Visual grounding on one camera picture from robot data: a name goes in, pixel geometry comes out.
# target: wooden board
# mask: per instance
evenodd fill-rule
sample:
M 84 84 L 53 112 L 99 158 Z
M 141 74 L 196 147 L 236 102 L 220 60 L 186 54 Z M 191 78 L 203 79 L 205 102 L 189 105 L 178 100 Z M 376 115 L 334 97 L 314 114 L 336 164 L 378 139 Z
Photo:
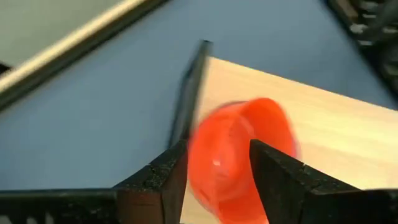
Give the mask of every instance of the wooden board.
M 285 110 L 298 159 L 361 189 L 398 187 L 398 112 L 209 58 L 197 122 L 230 101 L 267 97 Z M 182 223 L 218 223 L 189 187 Z

